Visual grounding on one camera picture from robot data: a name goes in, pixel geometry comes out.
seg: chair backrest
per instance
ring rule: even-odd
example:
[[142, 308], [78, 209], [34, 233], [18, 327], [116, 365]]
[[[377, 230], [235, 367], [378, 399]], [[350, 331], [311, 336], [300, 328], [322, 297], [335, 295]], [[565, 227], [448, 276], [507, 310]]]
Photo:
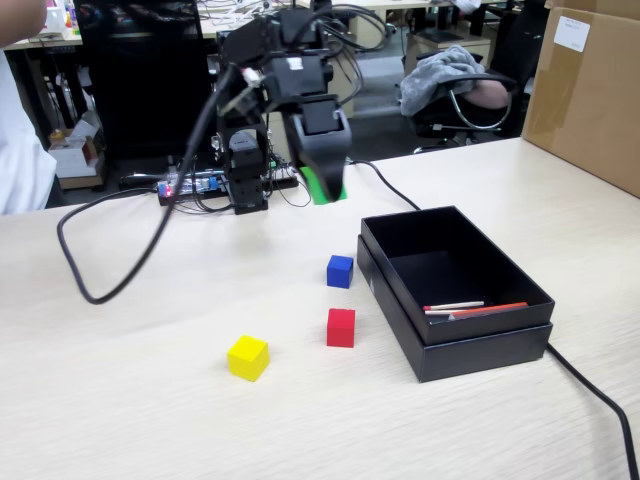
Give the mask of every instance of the chair backrest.
[[521, 88], [536, 71], [549, 10], [544, 0], [529, 0], [497, 46], [491, 70], [513, 78]]
[[211, 92], [195, 0], [84, 0], [85, 63], [110, 158], [180, 155]]

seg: black box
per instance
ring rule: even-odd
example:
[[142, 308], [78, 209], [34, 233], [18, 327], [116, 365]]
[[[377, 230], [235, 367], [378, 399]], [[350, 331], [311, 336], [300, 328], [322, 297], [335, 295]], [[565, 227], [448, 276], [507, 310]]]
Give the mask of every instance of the black box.
[[[422, 382], [544, 353], [554, 301], [455, 207], [363, 219], [358, 266]], [[422, 309], [472, 300], [529, 306], [457, 320]]]

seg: white label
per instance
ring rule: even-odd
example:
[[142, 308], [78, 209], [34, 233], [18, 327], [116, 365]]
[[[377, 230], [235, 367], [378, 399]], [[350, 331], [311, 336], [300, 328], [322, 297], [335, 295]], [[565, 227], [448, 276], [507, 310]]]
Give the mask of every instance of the white label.
[[570, 48], [576, 52], [582, 52], [584, 45], [587, 43], [590, 28], [591, 25], [588, 23], [579, 22], [572, 18], [560, 17], [556, 36], [553, 41], [558, 45]]
[[289, 70], [302, 70], [302, 59], [300, 57], [287, 57]]

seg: wooden block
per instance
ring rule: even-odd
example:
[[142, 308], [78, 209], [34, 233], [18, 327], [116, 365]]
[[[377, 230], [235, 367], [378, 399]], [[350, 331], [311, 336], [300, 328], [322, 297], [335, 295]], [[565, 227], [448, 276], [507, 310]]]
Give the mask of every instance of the wooden block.
[[327, 265], [327, 286], [349, 288], [353, 278], [353, 258], [333, 255]]
[[229, 371], [238, 377], [255, 382], [269, 365], [267, 342], [243, 335], [227, 353]]
[[327, 346], [353, 348], [356, 311], [331, 308], [327, 322]]

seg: yellow cube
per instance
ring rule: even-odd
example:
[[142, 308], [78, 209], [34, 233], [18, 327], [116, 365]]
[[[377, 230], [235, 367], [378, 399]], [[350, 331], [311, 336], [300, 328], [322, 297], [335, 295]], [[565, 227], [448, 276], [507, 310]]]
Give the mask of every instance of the yellow cube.
[[227, 353], [229, 370], [234, 375], [255, 382], [269, 365], [267, 342], [243, 335]]

